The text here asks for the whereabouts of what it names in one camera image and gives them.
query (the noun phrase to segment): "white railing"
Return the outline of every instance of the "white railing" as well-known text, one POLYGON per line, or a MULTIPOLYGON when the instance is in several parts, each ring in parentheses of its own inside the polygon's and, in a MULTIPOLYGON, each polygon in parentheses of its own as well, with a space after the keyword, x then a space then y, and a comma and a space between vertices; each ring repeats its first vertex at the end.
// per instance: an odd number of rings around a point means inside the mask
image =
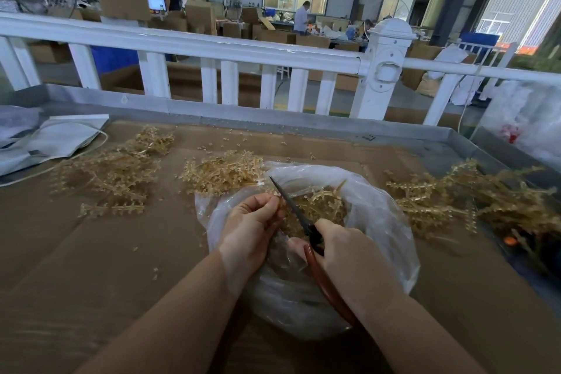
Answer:
POLYGON ((15 90, 41 83, 24 38, 69 44, 82 87, 101 89, 89 45, 138 51, 145 94, 171 98, 165 53, 201 58, 203 102, 216 103, 217 66, 222 104, 238 104, 238 62, 263 64, 260 108, 272 109, 278 67, 291 67, 289 111, 303 111, 309 70, 323 71, 316 114, 328 115, 338 73, 357 74, 351 117, 383 120, 402 68, 446 73, 424 124, 436 125, 463 75, 559 84, 561 74, 405 58, 416 36, 399 19, 377 24, 365 53, 316 49, 202 34, 126 27, 72 19, 0 13, 0 63, 15 90))

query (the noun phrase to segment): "left hand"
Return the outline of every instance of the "left hand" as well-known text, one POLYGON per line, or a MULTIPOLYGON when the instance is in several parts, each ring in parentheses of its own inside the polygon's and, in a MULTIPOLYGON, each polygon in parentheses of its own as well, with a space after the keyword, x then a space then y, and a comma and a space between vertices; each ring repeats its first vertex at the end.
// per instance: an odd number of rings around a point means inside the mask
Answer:
POLYGON ((280 200, 272 194, 252 195, 234 207, 218 242, 225 263, 235 261, 240 265, 235 269, 249 279, 265 261, 269 241, 283 218, 280 200))

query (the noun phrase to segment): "white cable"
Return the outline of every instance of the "white cable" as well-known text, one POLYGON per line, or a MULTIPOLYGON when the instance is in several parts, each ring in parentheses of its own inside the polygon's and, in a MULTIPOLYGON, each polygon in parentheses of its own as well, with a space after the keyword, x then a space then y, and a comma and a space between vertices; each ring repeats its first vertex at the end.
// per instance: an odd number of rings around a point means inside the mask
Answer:
POLYGON ((470 98, 471 95, 471 91, 473 91, 473 86, 475 86, 475 84, 477 83, 477 78, 480 77, 481 75, 481 68, 483 67, 483 62, 481 61, 481 63, 479 64, 479 66, 477 67, 477 70, 475 70, 475 76, 473 76, 473 83, 471 84, 470 87, 470 91, 467 94, 467 98, 466 98, 466 103, 463 106, 463 110, 462 110, 462 115, 459 116, 459 121, 458 121, 458 129, 457 132, 460 133, 459 128, 462 125, 462 119, 463 119, 463 115, 466 113, 466 108, 467 105, 471 102, 471 100, 473 99, 473 95, 470 98))
MULTIPOLYGON (((92 129, 92 130, 95 130, 95 131, 97 131, 98 133, 101 133, 102 135, 105 136, 105 138, 103 139, 103 141, 102 141, 101 144, 99 144, 99 145, 97 145, 97 146, 95 146, 95 147, 92 147, 92 148, 88 148, 86 151, 81 152, 81 153, 79 153, 79 154, 76 154, 76 155, 73 156, 73 157, 70 157, 69 160, 73 160, 74 158, 81 157, 82 155, 86 155, 87 153, 89 153, 89 152, 91 152, 91 151, 97 150, 97 149, 100 148, 103 144, 105 144, 105 143, 107 142, 107 140, 109 139, 109 135, 108 135, 107 133, 105 133, 104 131, 102 131, 102 130, 100 130, 100 129, 97 129, 97 128, 93 127, 92 125, 89 125, 89 124, 86 124, 86 123, 80 123, 80 122, 56 122, 56 123, 48 124, 48 125, 45 126, 45 127, 41 127, 41 128, 39 128, 39 129, 37 129, 37 131, 42 130, 42 129, 47 129, 47 128, 51 127, 51 126, 55 126, 55 125, 59 125, 59 124, 67 124, 67 123, 80 124, 80 125, 82 125, 82 126, 86 126, 86 127, 90 128, 90 129, 92 129)), ((59 165, 60 165, 60 163, 58 163, 58 164, 56 164, 56 165, 54 165, 54 166, 52 166, 52 167, 49 167, 49 168, 46 169, 46 170, 42 170, 42 171, 40 171, 40 172, 33 173, 32 175, 25 176, 24 178, 12 180, 11 182, 0 184, 0 188, 2 188, 3 186, 10 186, 10 185, 13 185, 13 184, 18 183, 18 182, 23 182, 24 180, 27 180, 27 179, 35 178, 36 176, 42 175, 43 173, 47 173, 47 172, 50 172, 51 170, 56 169, 59 165)))

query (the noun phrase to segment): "computer monitor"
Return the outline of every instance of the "computer monitor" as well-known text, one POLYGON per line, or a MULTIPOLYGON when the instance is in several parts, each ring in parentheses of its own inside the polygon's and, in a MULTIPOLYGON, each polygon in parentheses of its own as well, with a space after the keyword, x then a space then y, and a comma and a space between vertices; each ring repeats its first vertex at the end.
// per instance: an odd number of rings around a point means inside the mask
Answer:
POLYGON ((165 12, 165 0, 148 0, 148 7, 152 11, 165 12))

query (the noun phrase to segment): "scissors blade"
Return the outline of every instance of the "scissors blade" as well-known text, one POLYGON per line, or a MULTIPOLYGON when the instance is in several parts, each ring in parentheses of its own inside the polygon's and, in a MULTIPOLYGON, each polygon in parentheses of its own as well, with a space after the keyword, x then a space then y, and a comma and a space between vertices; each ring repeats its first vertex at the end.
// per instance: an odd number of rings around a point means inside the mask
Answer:
POLYGON ((302 214, 302 211, 300 210, 300 208, 288 196, 286 191, 281 188, 281 186, 277 183, 277 181, 275 181, 275 179, 273 179, 272 177, 269 177, 269 178, 270 178, 271 182, 273 182, 273 185, 275 185, 275 187, 277 188, 278 192, 280 192, 282 198, 284 198, 284 200, 287 202, 287 204, 290 206, 290 208, 292 209, 292 211, 294 212, 294 214, 298 218, 298 222, 300 222, 300 225, 302 225, 302 227, 304 228, 304 231, 308 232, 308 229, 309 229, 309 226, 310 226, 310 221, 305 218, 305 216, 302 214))

